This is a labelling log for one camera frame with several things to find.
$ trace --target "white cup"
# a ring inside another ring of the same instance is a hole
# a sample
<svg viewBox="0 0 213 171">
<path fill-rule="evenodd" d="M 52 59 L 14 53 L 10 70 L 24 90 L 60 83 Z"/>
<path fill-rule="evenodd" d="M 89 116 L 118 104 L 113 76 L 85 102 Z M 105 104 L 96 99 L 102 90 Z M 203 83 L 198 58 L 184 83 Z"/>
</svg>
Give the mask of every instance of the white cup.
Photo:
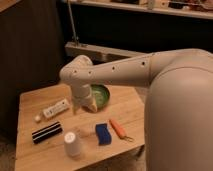
<svg viewBox="0 0 213 171">
<path fill-rule="evenodd" d="M 80 137 L 73 132 L 66 133 L 64 136 L 64 148 L 68 156 L 78 156 L 82 151 Z"/>
</svg>

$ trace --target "floor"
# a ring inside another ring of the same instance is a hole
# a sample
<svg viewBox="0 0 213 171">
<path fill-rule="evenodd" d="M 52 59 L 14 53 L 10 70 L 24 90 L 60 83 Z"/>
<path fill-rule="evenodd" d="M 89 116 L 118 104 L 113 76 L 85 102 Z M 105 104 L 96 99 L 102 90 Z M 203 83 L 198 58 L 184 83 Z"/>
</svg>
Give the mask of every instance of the floor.
<svg viewBox="0 0 213 171">
<path fill-rule="evenodd" d="M 136 88 L 142 101 L 145 101 L 146 89 Z M 79 171 L 146 171 L 145 152 L 137 157 L 140 148 L 83 168 Z M 0 171 L 13 171 L 15 166 L 15 145 L 0 135 Z"/>
</svg>

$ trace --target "small white object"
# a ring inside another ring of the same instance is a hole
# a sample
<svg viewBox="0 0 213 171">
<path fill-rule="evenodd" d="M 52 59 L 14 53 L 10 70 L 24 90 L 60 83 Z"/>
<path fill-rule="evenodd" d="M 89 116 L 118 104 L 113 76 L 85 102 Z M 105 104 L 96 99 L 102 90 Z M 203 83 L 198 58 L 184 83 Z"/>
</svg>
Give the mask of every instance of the small white object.
<svg viewBox="0 0 213 171">
<path fill-rule="evenodd" d="M 82 143 L 79 136 L 73 132 L 66 133 L 64 136 L 64 149 L 68 156 L 79 155 L 82 151 Z"/>
<path fill-rule="evenodd" d="M 40 115 L 36 115 L 34 120 L 35 120 L 35 122 L 39 123 L 41 121 L 41 116 Z"/>
<path fill-rule="evenodd" d="M 69 109 L 69 102 L 67 101 L 67 99 L 64 99 L 57 102 L 53 106 L 43 109 L 43 115 L 46 119 L 49 119 L 67 109 Z"/>
</svg>

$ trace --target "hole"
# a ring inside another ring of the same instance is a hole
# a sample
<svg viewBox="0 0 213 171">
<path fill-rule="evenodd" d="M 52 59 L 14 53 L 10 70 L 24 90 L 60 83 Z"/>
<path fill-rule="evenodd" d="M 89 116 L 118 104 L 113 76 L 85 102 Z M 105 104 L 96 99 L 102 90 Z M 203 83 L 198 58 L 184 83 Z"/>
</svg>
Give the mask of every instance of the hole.
<svg viewBox="0 0 213 171">
<path fill-rule="evenodd" d="M 143 62 L 141 62 L 141 65 L 145 66 L 145 64 L 146 64 L 146 63 L 145 63 L 144 61 L 143 61 Z"/>
</svg>

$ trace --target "sponge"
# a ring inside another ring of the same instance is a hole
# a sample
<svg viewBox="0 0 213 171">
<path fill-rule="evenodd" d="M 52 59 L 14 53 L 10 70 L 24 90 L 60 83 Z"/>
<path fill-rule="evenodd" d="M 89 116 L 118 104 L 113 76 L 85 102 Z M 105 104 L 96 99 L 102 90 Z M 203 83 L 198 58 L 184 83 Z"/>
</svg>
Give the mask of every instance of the sponge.
<svg viewBox="0 0 213 171">
<path fill-rule="evenodd" d="M 107 129 L 107 124 L 97 124 L 95 126 L 95 132 L 98 136 L 99 145 L 108 145 L 112 142 L 112 137 Z"/>
</svg>

